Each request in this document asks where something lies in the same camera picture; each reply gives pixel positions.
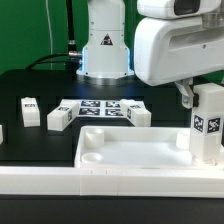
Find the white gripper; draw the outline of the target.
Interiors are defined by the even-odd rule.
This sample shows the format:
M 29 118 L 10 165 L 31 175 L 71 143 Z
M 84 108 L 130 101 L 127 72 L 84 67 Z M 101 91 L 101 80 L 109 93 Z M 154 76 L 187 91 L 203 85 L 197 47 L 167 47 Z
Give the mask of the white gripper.
M 156 86 L 175 82 L 182 105 L 199 105 L 192 78 L 224 69 L 224 27 L 205 29 L 201 17 L 177 20 L 144 18 L 134 38 L 134 70 Z

